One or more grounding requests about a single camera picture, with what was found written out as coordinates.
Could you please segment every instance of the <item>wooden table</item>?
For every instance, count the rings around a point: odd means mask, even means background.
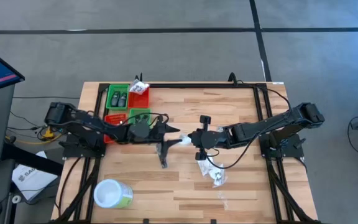
[[[79,109],[94,110],[98,85],[98,82],[84,83]],[[287,95],[283,84],[267,83],[267,87]],[[288,109],[285,101],[275,93],[269,93],[269,97],[273,114]],[[266,118],[262,94],[260,101]],[[167,113],[169,125],[181,129],[180,133],[167,134],[166,139],[177,139],[181,133],[188,134],[200,128],[202,114],[212,117],[210,130],[216,130],[220,125],[258,121],[254,94],[248,88],[152,88],[150,108],[152,112]],[[243,147],[221,149],[214,161],[227,166],[243,150]],[[134,200],[125,209],[94,205],[92,223],[141,223],[144,218],[149,218],[151,223],[209,223],[211,219],[217,219],[218,223],[275,223],[266,163],[260,155],[258,141],[252,143],[236,166],[226,170],[227,182],[216,188],[212,188],[210,177],[201,175],[195,161],[196,151],[192,145],[172,146],[167,157],[168,168],[162,169],[155,145],[108,145],[101,161],[98,182],[116,179],[130,185]],[[65,161],[61,180],[65,179],[74,161]],[[77,163],[69,176],[62,211],[78,192],[83,161]],[[317,219],[305,168],[292,158],[284,160],[284,167],[290,193],[306,214]],[[286,219],[283,198],[281,193],[278,194],[282,216]],[[88,193],[83,200],[81,218],[85,218],[87,203]],[[57,217],[54,208],[52,218]]]

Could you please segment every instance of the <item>gray carpet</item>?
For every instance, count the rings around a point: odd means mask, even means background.
[[[256,0],[256,5],[262,28],[358,27],[356,0]],[[0,30],[227,26],[254,26],[249,1],[0,0]],[[292,105],[317,103],[326,117],[319,129],[301,132],[319,219],[358,223],[358,154],[346,136],[347,123],[358,116],[358,32],[264,33],[263,38],[272,80],[285,82]],[[0,57],[26,77],[16,85],[16,96],[79,96],[85,81],[127,81],[140,72],[146,81],[217,81],[230,72],[244,81],[264,81],[253,32],[0,35]],[[14,100],[12,111],[42,124],[51,101]],[[13,116],[9,125],[28,127]],[[351,138],[358,148],[358,131],[351,131]],[[48,150],[61,162],[55,143],[20,147]],[[52,198],[20,204],[16,223],[47,222],[52,207]]]

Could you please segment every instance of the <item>red container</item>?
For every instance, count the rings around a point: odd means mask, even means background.
[[[149,90],[147,88],[141,95],[129,92],[128,108],[149,108]]]
[[[111,114],[106,115],[104,117],[104,121],[109,124],[118,125],[121,121],[125,121],[127,119],[126,114]],[[108,135],[104,135],[104,143],[114,143],[114,140],[111,140],[111,138]]]

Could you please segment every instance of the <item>green container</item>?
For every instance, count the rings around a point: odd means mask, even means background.
[[[127,106],[128,106],[128,97],[129,97],[128,88],[129,88],[129,85],[127,85],[127,84],[125,84],[125,85],[110,85],[109,91],[107,93],[108,95],[107,95],[106,108],[110,109],[110,110],[126,110]],[[111,106],[111,98],[115,91],[119,91],[119,97],[121,97],[122,93],[127,93],[127,100],[125,102],[125,107]]]
[[[150,110],[150,109],[131,109],[129,112],[129,117],[136,116],[137,114],[141,114],[141,113],[150,113],[151,111],[152,110]],[[145,115],[149,117],[149,119],[147,120],[147,123],[150,124],[152,115],[151,114],[145,114]],[[135,118],[129,119],[128,123],[134,124]]]

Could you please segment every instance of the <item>yellow cable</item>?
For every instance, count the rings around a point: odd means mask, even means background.
[[[54,140],[62,137],[63,134],[59,134],[58,136],[56,136],[55,138],[51,139],[51,140],[48,140],[48,141],[44,141],[44,142],[28,142],[28,141],[21,141],[21,140],[16,140],[17,142],[20,142],[20,143],[23,143],[23,144],[31,144],[31,145],[43,145],[43,144],[48,144],[48,143],[51,143],[53,142]]]

